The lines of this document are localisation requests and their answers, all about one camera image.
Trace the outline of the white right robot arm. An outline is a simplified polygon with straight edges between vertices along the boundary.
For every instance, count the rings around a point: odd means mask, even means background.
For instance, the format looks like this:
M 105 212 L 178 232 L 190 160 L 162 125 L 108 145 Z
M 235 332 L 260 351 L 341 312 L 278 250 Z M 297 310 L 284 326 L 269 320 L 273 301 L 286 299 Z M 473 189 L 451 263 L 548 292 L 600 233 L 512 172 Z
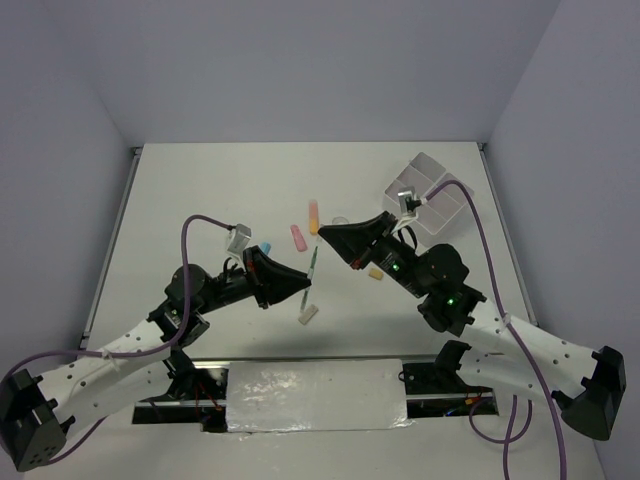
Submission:
M 395 236 L 397 222 L 383 212 L 323 226 L 318 234 L 352 269 L 377 266 L 419 299 L 417 309 L 433 330 L 452 335 L 437 357 L 436 383 L 446 391 L 483 385 L 550 400 L 573 430 L 609 440 L 626 390 L 623 355 L 609 346 L 573 344 L 501 313 L 466 285 L 469 270 L 452 245 L 417 253 Z

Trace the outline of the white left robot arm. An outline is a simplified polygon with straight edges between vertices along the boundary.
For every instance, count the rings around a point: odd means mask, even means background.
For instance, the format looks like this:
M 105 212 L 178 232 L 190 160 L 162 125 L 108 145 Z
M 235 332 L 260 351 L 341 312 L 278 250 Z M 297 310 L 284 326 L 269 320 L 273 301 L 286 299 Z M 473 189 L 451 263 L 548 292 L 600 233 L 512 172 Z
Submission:
M 250 298 L 267 309 L 310 285 L 306 273 L 258 247 L 217 276 L 187 264 L 173 274 L 165 300 L 111 343 L 41 374 L 20 363 L 1 383 L 1 441 L 14 467 L 52 463 L 73 435 L 131 404 L 189 396 L 205 376 L 185 349 L 208 329 L 205 314 Z

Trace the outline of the beige eraser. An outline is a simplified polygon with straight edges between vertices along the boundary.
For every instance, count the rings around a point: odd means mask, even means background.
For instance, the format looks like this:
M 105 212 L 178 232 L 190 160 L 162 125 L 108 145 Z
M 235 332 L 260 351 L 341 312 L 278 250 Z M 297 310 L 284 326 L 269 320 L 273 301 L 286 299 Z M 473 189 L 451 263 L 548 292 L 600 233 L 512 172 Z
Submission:
M 307 325 L 310 320 L 319 312 L 319 308 L 313 304 L 307 306 L 298 316 L 301 325 Z

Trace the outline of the light blue highlighter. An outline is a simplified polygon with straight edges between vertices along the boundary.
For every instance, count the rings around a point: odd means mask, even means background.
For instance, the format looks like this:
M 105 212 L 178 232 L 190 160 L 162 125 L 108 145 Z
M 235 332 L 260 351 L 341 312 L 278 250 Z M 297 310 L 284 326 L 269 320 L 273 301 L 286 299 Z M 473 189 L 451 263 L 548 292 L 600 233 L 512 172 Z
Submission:
M 271 244 L 268 242 L 263 242 L 259 245 L 259 248 L 265 255 L 268 255 L 271 251 Z

